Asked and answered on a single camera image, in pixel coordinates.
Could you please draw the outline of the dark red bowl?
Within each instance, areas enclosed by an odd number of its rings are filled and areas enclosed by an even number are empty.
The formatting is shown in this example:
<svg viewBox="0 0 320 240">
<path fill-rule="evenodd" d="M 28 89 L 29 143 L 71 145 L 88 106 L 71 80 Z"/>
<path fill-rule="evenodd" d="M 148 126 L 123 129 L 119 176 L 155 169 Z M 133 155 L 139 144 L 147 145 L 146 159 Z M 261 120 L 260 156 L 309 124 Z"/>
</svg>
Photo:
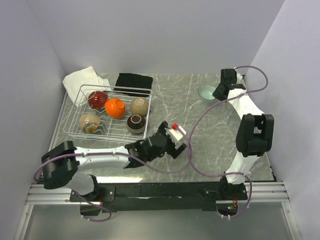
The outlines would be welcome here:
<svg viewBox="0 0 320 240">
<path fill-rule="evenodd" d="M 106 101 L 108 100 L 108 95 L 103 91 L 93 91 L 88 96 L 88 104 L 92 109 L 99 110 L 105 106 Z"/>
</svg>

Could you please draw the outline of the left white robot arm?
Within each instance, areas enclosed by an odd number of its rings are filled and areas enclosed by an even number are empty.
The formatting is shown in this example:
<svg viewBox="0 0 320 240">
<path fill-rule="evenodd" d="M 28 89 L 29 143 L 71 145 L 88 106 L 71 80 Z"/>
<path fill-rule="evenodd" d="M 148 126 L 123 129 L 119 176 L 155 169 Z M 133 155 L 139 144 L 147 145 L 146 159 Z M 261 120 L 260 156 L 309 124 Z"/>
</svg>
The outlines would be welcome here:
<svg viewBox="0 0 320 240">
<path fill-rule="evenodd" d="M 97 178 L 84 172 L 98 168 L 133 169 L 147 167 L 164 155 L 176 159 L 185 149 L 186 131 L 163 121 L 151 136 L 116 148 L 93 149 L 65 141 L 41 158 L 43 185 L 47 190 L 69 188 L 88 201 L 96 200 L 101 189 Z"/>
</svg>

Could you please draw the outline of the light blue bowl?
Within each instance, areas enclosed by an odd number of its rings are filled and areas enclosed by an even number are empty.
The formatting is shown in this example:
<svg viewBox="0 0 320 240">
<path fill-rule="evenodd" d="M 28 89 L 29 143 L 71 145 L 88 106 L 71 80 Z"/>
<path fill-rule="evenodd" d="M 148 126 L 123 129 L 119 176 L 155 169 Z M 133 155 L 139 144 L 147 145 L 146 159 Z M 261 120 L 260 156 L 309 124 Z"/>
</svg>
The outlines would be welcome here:
<svg viewBox="0 0 320 240">
<path fill-rule="evenodd" d="M 197 93 L 202 100 L 213 101 L 216 99 L 213 95 L 215 90 L 216 88 L 212 85 L 202 85 L 197 89 Z"/>
</svg>

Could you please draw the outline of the orange bowl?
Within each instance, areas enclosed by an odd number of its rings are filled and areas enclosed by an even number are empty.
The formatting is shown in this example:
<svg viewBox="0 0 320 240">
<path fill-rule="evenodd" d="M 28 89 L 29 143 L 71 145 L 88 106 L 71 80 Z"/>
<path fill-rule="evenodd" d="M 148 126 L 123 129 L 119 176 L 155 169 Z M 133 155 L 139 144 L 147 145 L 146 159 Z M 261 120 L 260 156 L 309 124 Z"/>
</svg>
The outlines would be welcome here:
<svg viewBox="0 0 320 240">
<path fill-rule="evenodd" d="M 119 98 L 108 99 L 104 104 L 104 108 L 106 113 L 114 119 L 122 118 L 126 112 L 126 105 Z"/>
</svg>

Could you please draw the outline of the beige floral bowl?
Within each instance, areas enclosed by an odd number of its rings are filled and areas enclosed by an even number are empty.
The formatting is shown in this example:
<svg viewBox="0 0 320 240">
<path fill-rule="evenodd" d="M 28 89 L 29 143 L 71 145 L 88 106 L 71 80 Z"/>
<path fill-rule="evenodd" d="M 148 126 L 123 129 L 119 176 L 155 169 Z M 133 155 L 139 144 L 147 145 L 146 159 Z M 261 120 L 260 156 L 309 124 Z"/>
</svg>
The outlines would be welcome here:
<svg viewBox="0 0 320 240">
<path fill-rule="evenodd" d="M 94 113 L 85 113 L 78 121 L 80 130 L 84 134 L 93 133 L 100 125 L 101 118 Z"/>
</svg>

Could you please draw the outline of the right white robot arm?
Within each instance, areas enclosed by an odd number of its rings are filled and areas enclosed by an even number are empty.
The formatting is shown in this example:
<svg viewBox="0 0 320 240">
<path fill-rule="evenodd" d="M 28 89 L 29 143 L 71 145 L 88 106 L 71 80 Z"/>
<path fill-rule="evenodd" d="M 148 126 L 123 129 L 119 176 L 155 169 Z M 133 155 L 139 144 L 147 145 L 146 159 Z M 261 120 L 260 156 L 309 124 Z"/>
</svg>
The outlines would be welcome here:
<svg viewBox="0 0 320 240">
<path fill-rule="evenodd" d="M 230 103 L 240 118 L 235 138 L 237 152 L 226 175 L 219 181 L 219 194 L 228 200 L 246 192 L 245 176 L 272 147 L 275 120 L 273 115 L 265 114 L 255 105 L 246 87 L 238 83 L 234 68 L 220 70 L 220 83 L 212 96 Z"/>
</svg>

